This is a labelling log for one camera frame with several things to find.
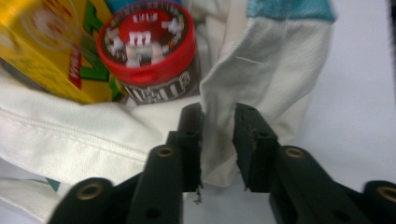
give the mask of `m&m's container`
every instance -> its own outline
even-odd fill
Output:
[[[108,6],[108,9],[110,9],[110,11],[112,13],[120,10],[123,7],[126,7],[132,3],[139,2],[139,1],[145,1],[145,0],[105,0],[106,4]],[[178,2],[181,4],[180,0],[167,0],[167,1],[174,1],[174,2]]]
[[[194,94],[200,81],[190,13],[174,2],[124,7],[98,36],[99,55],[138,105]]]

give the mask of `yellow cardboard box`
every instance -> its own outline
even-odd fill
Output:
[[[95,46],[104,0],[0,0],[0,13],[0,57],[44,89],[83,104],[122,97]]]

